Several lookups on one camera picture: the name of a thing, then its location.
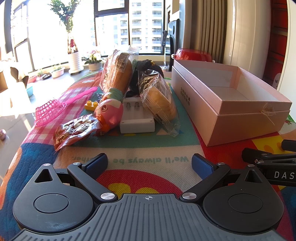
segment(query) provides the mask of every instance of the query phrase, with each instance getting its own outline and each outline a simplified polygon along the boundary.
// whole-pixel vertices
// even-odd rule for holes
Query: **yellow toy brick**
[[[84,109],[94,111],[95,108],[98,106],[98,102],[91,102],[90,100],[86,102],[84,105]]]

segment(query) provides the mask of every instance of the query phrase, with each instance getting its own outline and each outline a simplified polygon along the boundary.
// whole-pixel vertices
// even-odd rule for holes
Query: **pink plastic scoop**
[[[75,97],[67,100],[66,102],[59,102],[56,99],[48,101],[46,104],[36,108],[36,120],[35,126],[43,126],[57,118],[62,111],[66,108],[67,105],[72,104],[74,101],[80,99],[84,95],[88,95],[97,91],[98,87],[92,87],[89,90],[86,90]]]

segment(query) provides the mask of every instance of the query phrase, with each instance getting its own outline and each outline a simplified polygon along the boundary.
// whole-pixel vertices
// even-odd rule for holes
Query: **crosshair symbol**
[[[147,196],[147,197],[144,197],[146,200],[148,200],[148,201],[150,201],[150,200],[152,200],[152,198],[154,198],[154,197],[151,197],[151,196]]]

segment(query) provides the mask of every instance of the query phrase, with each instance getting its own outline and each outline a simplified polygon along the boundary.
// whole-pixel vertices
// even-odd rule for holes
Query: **twine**
[[[263,109],[262,109],[262,111],[260,111],[263,115],[265,115],[271,122],[272,122],[272,124],[273,125],[275,125],[274,123],[273,123],[273,121],[269,118],[269,116],[272,116],[272,115],[274,115],[275,113],[274,113],[274,108],[273,107],[271,107],[271,108],[267,108],[267,104],[268,103],[266,103],[264,106],[263,106]]]

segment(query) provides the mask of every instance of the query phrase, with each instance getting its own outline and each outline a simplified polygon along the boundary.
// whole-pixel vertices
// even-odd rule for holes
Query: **tablecloth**
[[[98,86],[101,72],[89,74],[74,83],[60,97],[65,101]],[[73,162],[85,163],[99,153],[108,156],[108,168],[98,178],[105,187],[118,196],[122,193],[176,193],[180,195],[198,183],[201,178],[191,168],[191,157],[200,153],[213,163],[225,162],[232,168],[244,168],[243,148],[257,148],[271,153],[288,153],[281,149],[283,139],[296,140],[296,124],[286,121],[281,131],[254,139],[206,147],[188,114],[173,92],[178,108],[181,129],[171,137],[156,123],[154,133],[121,134],[119,128],[105,136],[90,136],[72,146],[55,152],[53,133],[62,123],[91,113],[84,109],[87,100],[96,101],[97,92],[68,105],[54,121],[43,127],[33,127],[13,158],[0,186],[0,241],[8,241],[19,227],[12,213],[14,200],[44,163],[54,168],[66,168]],[[284,203],[284,216],[277,231],[287,240],[296,240],[296,189],[273,186]]]

